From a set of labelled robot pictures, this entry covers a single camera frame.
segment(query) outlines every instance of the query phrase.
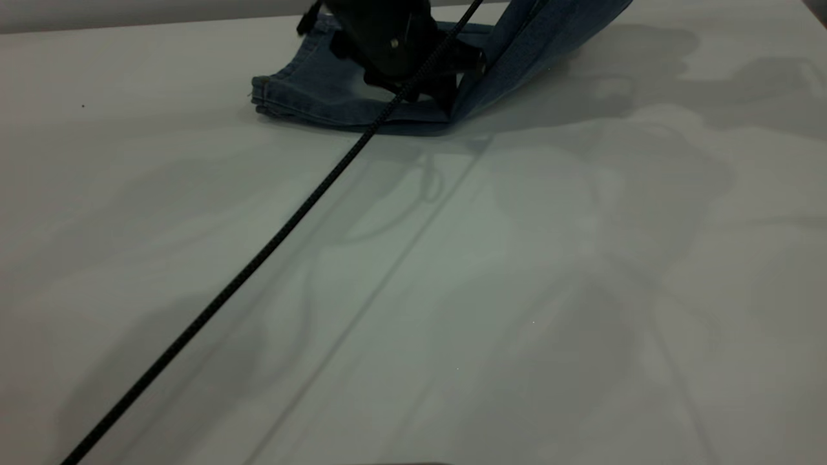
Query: white wall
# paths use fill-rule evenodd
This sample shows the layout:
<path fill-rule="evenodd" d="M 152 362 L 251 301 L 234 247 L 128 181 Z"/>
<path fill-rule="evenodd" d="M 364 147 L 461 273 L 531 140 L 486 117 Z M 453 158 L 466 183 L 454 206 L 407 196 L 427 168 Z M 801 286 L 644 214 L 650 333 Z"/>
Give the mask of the white wall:
<path fill-rule="evenodd" d="M 0 34 L 299 14 L 312 0 L 0 0 Z M 433 5 L 464 0 L 432 0 Z"/>

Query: table surface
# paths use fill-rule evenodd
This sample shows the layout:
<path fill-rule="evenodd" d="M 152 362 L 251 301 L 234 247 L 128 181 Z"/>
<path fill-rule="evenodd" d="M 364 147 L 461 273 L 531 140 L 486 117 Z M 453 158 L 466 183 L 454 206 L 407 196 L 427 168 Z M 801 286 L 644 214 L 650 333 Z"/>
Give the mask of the table surface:
<path fill-rule="evenodd" d="M 356 140 L 248 103 L 296 20 L 0 36 L 0 463 L 59 463 Z M 825 44 L 637 0 L 377 137 L 84 463 L 824 463 Z"/>

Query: folded fabric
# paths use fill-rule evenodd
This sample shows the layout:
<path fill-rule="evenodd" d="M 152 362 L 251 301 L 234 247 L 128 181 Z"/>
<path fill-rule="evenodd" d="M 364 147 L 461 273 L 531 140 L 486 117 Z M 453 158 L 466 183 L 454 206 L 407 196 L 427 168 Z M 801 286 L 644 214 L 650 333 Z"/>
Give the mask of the folded fabric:
<path fill-rule="evenodd" d="M 485 50 L 487 71 L 481 79 L 462 78 L 450 117 L 435 102 L 402 102 L 380 132 L 439 132 L 491 105 L 538 71 L 583 45 L 612 22 L 632 0 L 511 0 L 494 26 L 467 25 L 458 39 Z M 449 30 L 452 23 L 439 23 Z M 256 111 L 317 127 L 363 131 L 392 95 L 366 92 L 364 70 L 339 60 L 329 50 L 339 25 L 320 15 L 299 52 L 281 71 L 253 78 Z"/>

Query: blue denim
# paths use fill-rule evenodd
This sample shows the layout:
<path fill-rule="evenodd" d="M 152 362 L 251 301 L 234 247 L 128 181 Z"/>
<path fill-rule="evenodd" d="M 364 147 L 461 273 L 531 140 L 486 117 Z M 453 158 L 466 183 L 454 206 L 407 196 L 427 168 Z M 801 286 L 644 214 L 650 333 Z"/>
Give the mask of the blue denim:
<path fill-rule="evenodd" d="M 429 99 L 402 102 L 380 132 L 413 135 L 449 128 L 582 46 L 631 1 L 511 0 L 496 25 L 469 24 L 459 35 L 461 41 L 485 50 L 488 70 L 481 79 L 462 78 L 451 116 Z M 439 26 L 448 30 L 453 24 Z M 386 101 L 354 91 L 363 69 L 329 50 L 337 29 L 332 17 L 319 15 L 283 70 L 253 78 L 252 102 L 258 113 L 347 131 L 364 131 L 373 122 Z"/>

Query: black cable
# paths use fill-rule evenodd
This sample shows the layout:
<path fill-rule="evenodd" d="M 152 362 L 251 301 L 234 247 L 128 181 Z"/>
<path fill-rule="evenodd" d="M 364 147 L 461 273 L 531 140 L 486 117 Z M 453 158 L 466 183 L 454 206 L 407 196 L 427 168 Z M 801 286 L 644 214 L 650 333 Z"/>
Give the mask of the black cable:
<path fill-rule="evenodd" d="M 127 412 L 130 406 L 138 400 L 138 397 L 152 384 L 152 382 L 169 366 L 170 363 L 181 353 L 199 331 L 215 316 L 221 307 L 230 300 L 244 283 L 250 279 L 253 273 L 264 264 L 267 258 L 281 245 L 282 242 L 293 232 L 299 225 L 302 219 L 307 216 L 310 209 L 322 198 L 325 192 L 330 189 L 330 186 L 338 179 L 342 172 L 351 164 L 351 162 L 359 155 L 359 152 L 365 147 L 368 141 L 379 131 L 379 126 L 384 123 L 390 114 L 399 106 L 399 103 L 413 90 L 413 88 L 428 74 L 439 58 L 445 53 L 445 50 L 451 42 L 457 38 L 457 35 L 471 19 L 476 9 L 480 6 L 482 0 L 474 0 L 468 7 L 465 14 L 459 22 L 448 32 L 445 39 L 433 51 L 423 65 L 419 68 L 417 74 L 396 94 L 393 100 L 385 105 L 382 113 L 376 120 L 370 124 L 362 136 L 356 141 L 356 144 L 347 152 L 347 154 L 339 161 L 333 170 L 327 174 L 321 184 L 304 200 L 296 213 L 287 220 L 287 223 L 267 242 L 266 245 L 247 263 L 236 277 L 232 278 L 229 284 L 216 295 L 212 302 L 193 320 L 191 324 L 170 344 L 166 350 L 155 360 L 149 369 L 138 378 L 132 387 L 129 388 L 126 394 L 98 421 L 98 424 L 92 428 L 91 431 L 78 443 L 71 453 L 64 459 L 60 465 L 78 465 L 81 460 L 86 457 L 89 451 L 101 440 L 101 438 L 115 425 L 115 423 Z"/>

